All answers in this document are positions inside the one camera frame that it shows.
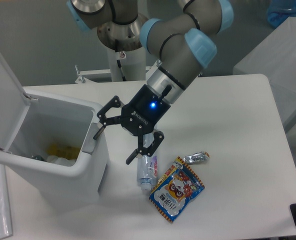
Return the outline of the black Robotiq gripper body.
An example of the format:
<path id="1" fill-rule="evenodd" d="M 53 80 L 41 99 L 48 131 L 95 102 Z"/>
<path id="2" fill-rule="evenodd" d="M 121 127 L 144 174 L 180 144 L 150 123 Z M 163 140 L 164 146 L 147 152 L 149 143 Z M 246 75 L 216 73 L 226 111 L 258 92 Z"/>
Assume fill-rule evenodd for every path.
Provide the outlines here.
<path id="1" fill-rule="evenodd" d="M 170 104 L 160 100 L 145 84 L 130 102 L 122 107 L 120 124 L 133 136 L 138 135 L 139 126 L 144 135 L 149 134 L 170 107 Z"/>

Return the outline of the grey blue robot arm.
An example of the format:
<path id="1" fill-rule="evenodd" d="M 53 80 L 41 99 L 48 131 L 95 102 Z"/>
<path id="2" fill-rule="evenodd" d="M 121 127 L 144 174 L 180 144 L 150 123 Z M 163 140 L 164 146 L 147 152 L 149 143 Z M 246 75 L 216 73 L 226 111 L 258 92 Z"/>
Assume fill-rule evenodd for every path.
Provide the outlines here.
<path id="1" fill-rule="evenodd" d="M 147 19 L 136 0 L 69 0 L 67 7 L 78 27 L 97 30 L 108 50 L 111 77 L 117 81 L 145 76 L 143 51 L 160 60 L 157 70 L 124 104 L 113 97 L 98 112 L 97 139 L 107 126 L 120 125 L 137 137 L 137 148 L 126 159 L 152 156 L 164 140 L 157 122 L 209 65 L 217 53 L 211 40 L 232 25 L 227 0 L 180 0 L 182 14 L 171 20 Z"/>

